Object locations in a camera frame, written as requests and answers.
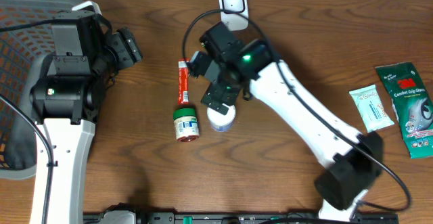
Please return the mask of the white cotton swab tub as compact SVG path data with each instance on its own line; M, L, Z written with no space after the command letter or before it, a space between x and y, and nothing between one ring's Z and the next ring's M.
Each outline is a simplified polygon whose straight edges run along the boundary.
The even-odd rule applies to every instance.
M229 106L226 115L223 115L211 108L207 108L207 117L210 122L210 126L218 132L228 131L233 126L235 116L235 106Z

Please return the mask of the red box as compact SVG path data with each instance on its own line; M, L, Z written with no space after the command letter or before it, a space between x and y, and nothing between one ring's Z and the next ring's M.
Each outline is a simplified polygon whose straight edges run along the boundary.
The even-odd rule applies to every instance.
M178 72L179 72L179 93L178 93L178 104L188 104L189 103L189 68L187 67L189 60L179 60L178 62Z

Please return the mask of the green lid jar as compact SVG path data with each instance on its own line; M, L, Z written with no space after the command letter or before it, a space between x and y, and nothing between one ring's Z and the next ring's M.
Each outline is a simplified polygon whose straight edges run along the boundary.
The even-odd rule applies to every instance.
M196 111L193 108L175 110L173 120L177 141L194 141L200 136Z

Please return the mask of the mint green wipes pack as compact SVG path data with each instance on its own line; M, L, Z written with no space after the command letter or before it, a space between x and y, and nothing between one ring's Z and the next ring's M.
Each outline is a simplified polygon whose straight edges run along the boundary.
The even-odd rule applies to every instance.
M349 94L361 115L368 133L394 125L394 122L384 110L375 85L352 90Z

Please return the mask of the green 3M gloves package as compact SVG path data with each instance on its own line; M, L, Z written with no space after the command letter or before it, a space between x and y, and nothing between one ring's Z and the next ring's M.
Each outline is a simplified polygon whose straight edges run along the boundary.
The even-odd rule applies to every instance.
M412 159L432 156L432 100L411 62L377 66Z

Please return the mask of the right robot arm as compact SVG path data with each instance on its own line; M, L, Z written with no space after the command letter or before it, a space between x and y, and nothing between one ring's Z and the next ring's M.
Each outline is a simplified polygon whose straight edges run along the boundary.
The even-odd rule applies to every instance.
M383 140L361 133L328 110L294 76L266 38L245 44L223 23L207 30L196 52L195 76L210 81L205 106L226 114L239 92L278 114L307 144L325 169L314 181L323 199L318 217L349 222L382 174Z

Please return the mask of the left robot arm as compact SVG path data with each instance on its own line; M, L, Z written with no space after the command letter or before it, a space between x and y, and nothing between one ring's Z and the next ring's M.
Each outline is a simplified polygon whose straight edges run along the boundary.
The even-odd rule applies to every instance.
M106 91L120 70L142 60L124 27L113 31L89 10L51 21L55 52L30 90L37 138L31 223L82 223L87 159Z

